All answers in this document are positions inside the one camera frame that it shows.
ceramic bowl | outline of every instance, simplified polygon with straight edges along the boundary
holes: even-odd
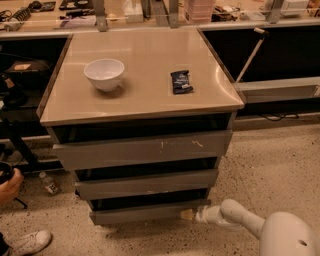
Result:
[[[116,59],[95,60],[84,68],[84,74],[97,89],[108,92],[122,81],[124,65]]]

drawer front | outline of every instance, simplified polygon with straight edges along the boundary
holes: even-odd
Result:
[[[83,200],[166,193],[214,186],[217,169],[148,175],[134,178],[76,182]]]
[[[90,218],[95,225],[106,225],[163,218],[180,218],[180,214],[183,210],[210,204],[210,200],[199,199],[175,204],[163,204],[156,206],[150,205],[111,211],[93,211],[90,213]]]
[[[165,162],[225,155],[232,131],[55,144],[66,170]]]

shoe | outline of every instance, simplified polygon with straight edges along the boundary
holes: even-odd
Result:
[[[52,235],[47,230],[41,230],[25,235],[12,243],[10,256],[30,255],[43,250],[51,241]]]

cable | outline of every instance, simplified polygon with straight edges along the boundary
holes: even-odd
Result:
[[[241,2],[238,2],[237,3],[237,8],[239,8],[239,12],[241,11],[241,8],[242,8],[242,3]]]
[[[283,114],[283,115],[276,115],[276,114],[269,114],[271,115],[273,118],[270,118],[266,115],[260,115],[261,117],[269,120],[269,121],[281,121],[282,119],[284,118],[287,118],[287,119],[299,119],[299,115],[297,113],[286,113],[286,114]]]
[[[24,161],[24,157],[22,157],[22,158],[18,161],[18,163],[12,164],[12,166],[16,166],[16,168],[19,168],[18,165],[21,164],[22,161]]]
[[[30,9],[28,7],[22,7],[20,10],[16,11],[10,19],[8,19],[4,28],[6,31],[18,31],[19,28],[24,24],[24,22],[31,16]]]
[[[20,200],[19,198],[16,197],[14,200],[16,200],[17,202],[22,204],[23,205],[23,209],[28,209],[28,205],[25,202],[23,202],[22,200]]]
[[[319,9],[316,10],[315,14],[314,14],[314,17],[317,17],[319,14]]]
[[[12,12],[10,10],[4,10],[0,12],[0,22],[5,22],[12,17]]]

white sneaker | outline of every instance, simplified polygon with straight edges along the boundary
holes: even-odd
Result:
[[[47,230],[37,231],[19,238],[12,243],[10,256],[23,256],[40,252],[51,241],[51,233]]]

